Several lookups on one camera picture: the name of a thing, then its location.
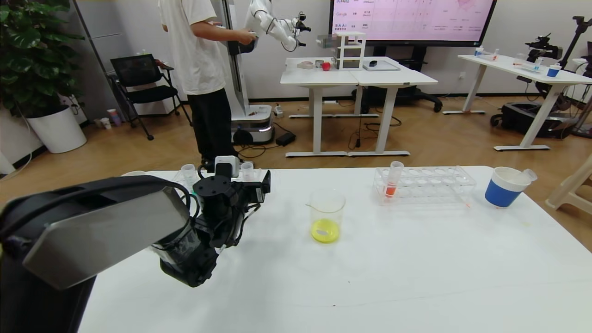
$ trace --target white t-shirt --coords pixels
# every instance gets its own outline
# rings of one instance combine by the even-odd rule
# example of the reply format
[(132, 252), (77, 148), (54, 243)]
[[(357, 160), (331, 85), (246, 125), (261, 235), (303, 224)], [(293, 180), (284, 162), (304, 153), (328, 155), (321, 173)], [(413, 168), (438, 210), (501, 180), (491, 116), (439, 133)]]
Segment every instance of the white t-shirt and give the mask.
[(216, 16), (210, 0), (158, 0), (160, 20), (169, 30), (173, 61), (188, 95), (224, 88), (218, 42), (196, 37), (190, 25)]

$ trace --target yellow liquid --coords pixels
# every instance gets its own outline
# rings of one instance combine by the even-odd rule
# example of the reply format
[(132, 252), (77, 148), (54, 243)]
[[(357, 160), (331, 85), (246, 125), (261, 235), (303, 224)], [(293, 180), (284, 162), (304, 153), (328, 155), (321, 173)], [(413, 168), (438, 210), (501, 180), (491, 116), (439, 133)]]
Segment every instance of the yellow liquid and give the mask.
[(339, 225), (330, 219), (320, 219), (313, 222), (310, 235), (321, 243), (332, 243), (339, 238)]

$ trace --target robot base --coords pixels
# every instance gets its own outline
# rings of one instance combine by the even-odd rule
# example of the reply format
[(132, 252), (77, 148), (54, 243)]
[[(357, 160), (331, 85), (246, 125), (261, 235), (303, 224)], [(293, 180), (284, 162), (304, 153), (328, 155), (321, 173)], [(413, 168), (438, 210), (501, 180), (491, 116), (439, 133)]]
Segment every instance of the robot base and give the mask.
[(261, 145), (271, 142), (274, 139), (274, 121), (271, 106), (249, 105), (249, 109), (247, 116), (232, 115), (231, 131), (233, 137), (236, 131), (241, 129), (253, 136), (254, 144)]

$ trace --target white flower pot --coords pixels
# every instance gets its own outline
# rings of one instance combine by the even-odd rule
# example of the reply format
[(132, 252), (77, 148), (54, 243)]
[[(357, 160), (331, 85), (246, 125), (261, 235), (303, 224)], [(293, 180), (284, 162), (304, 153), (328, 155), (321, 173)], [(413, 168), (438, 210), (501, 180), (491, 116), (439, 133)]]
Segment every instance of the white flower pot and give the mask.
[(86, 143), (70, 107), (49, 116), (27, 118), (27, 121), (51, 153), (68, 152)]

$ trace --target potted plant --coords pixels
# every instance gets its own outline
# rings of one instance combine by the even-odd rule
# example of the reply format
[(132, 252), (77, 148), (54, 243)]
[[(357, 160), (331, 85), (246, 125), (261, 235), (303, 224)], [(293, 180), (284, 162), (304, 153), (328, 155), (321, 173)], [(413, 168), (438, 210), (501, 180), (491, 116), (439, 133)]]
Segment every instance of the potted plant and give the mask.
[(52, 153), (76, 149), (86, 137), (60, 96), (78, 97), (72, 71), (77, 53), (67, 45), (82, 36), (60, 31), (69, 0), (0, 0), (0, 98), (24, 116)]

